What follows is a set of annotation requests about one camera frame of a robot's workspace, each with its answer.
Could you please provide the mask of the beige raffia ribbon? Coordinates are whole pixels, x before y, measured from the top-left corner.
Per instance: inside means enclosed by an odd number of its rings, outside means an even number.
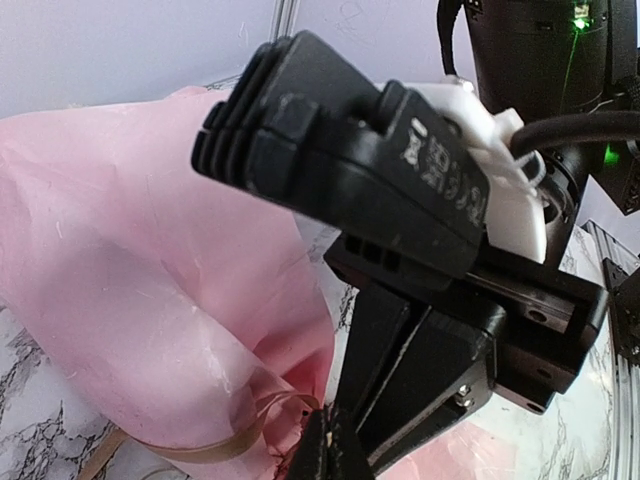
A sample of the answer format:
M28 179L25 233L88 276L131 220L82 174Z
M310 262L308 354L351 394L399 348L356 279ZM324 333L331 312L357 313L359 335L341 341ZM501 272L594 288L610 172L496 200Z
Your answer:
M135 441L146 450L162 457L170 463L213 465L235 459L249 451L261 438L270 412L280 408L286 402L297 401L304 405L304 410L314 411L320 408L318 399L313 395L297 391L276 391L254 401L252 416L239 428L225 427L227 437L218 438L215 442L205 443L204 439L212 436L202 434L198 441L184 445L160 445L142 441L131 436L122 428L114 428L93 451L84 466L79 470L76 479L95 479L119 448L128 440Z

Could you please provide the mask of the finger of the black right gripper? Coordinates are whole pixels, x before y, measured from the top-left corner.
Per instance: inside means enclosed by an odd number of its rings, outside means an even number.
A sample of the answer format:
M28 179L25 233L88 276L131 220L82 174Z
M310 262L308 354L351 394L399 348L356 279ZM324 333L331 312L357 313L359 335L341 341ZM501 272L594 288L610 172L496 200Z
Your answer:
M383 287L365 287L355 299L351 329L332 411L332 428L356 428L370 397L430 306Z
M410 323L357 417L375 475L486 404L506 319L502 307L429 308Z

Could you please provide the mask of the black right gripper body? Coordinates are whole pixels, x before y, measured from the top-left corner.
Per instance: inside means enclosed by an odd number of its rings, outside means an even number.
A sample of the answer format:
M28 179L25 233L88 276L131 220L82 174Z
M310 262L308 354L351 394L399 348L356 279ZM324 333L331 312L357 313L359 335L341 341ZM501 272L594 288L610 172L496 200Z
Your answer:
M425 267L349 235L333 243L325 260L359 292L383 287L456 317L463 310L504 308L491 389L536 414L578 376L608 302L606 290L594 283L489 245L464 278L442 291L432 289Z

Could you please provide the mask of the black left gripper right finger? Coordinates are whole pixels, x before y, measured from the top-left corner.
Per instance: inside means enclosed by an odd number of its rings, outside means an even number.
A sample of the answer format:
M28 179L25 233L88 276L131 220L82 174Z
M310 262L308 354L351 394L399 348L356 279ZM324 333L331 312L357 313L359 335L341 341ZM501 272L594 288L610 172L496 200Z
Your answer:
M329 478L374 480L375 476L349 413L334 407L329 425Z

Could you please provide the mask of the pink wrapping paper sheet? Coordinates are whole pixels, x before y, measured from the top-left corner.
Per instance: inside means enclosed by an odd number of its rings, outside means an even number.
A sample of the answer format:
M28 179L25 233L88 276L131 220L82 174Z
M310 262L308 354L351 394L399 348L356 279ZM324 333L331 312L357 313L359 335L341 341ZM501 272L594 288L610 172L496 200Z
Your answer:
M196 174L228 92L35 112L1 122L1 298L68 381L142 441L239 428L276 391L328 394L354 291L323 261L333 232ZM195 479L276 479L303 427L273 408L258 442Z

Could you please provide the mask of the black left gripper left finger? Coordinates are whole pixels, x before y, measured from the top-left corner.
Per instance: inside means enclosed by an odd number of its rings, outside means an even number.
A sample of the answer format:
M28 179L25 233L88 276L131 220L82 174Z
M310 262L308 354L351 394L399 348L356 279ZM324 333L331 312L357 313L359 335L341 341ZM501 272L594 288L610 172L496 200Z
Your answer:
M314 410L289 465L286 480L326 480L328 474L329 413Z

